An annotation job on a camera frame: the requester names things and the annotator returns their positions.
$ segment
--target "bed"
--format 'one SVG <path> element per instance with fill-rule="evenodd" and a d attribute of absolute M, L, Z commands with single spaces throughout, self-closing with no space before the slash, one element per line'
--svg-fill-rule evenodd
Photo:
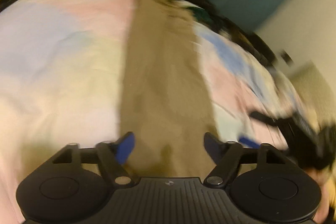
<path fill-rule="evenodd" d="M 23 222 L 18 183 L 57 150 L 71 142 L 84 148 L 119 138 L 136 9 L 137 0 L 19 0 L 0 13 L 1 223 Z M 289 80 L 204 25 L 194 22 L 192 28 L 196 40 L 189 45 L 198 56 L 219 138 L 245 136 L 285 149 L 277 128 L 248 114 L 305 115 Z"/>

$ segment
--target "wall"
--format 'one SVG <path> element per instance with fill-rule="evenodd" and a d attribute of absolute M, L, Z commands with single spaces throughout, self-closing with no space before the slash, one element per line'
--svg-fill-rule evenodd
<path fill-rule="evenodd" d="M 286 0 L 257 30 L 278 54 L 284 49 L 293 59 L 278 67 L 290 75 L 312 61 L 336 94 L 336 0 Z"/>

